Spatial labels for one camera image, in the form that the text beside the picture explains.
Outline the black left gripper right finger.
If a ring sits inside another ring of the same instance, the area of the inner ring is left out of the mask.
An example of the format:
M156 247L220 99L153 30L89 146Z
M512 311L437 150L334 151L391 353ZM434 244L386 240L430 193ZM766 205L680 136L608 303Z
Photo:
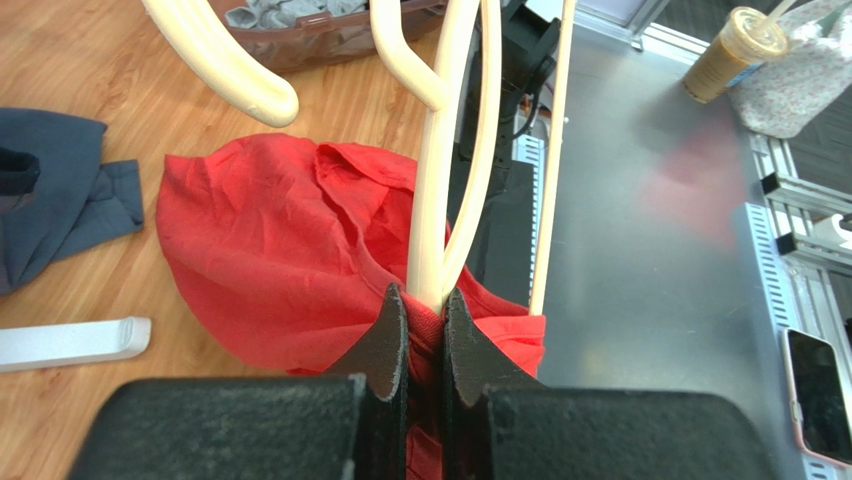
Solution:
M754 426L706 393L553 388L450 294L443 347L448 479L772 479Z

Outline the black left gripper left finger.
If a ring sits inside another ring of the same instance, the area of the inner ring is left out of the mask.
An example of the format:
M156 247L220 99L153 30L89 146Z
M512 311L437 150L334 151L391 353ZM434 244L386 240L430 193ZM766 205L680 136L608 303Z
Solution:
M402 479L409 330L390 285L325 372L142 379L96 415L72 479Z

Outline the red tank top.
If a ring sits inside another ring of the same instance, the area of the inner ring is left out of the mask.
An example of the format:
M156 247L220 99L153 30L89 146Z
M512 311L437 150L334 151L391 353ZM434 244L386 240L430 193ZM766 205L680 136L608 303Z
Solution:
M288 376L325 372L397 286L409 330L404 478L448 479L448 301L434 312L406 286L416 170L414 160L376 147L254 135L206 157L167 157L156 224L199 322L241 360ZM468 270L454 291L484 334L536 379L545 317L491 293Z

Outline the cream plastic hanger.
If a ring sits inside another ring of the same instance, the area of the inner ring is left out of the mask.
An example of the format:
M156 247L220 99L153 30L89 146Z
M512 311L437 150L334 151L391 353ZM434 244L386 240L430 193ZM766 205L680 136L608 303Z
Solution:
M281 128L294 121L299 101L293 87L254 60L207 2L149 1L145 7L174 50L218 95L268 126ZM383 64L428 109L414 189L406 286L410 296L440 312L470 251L495 152L502 57L499 3L451 2L433 66L406 43L399 2L374 1L369 12ZM479 122L458 225L448 229L453 134L475 25L483 34Z

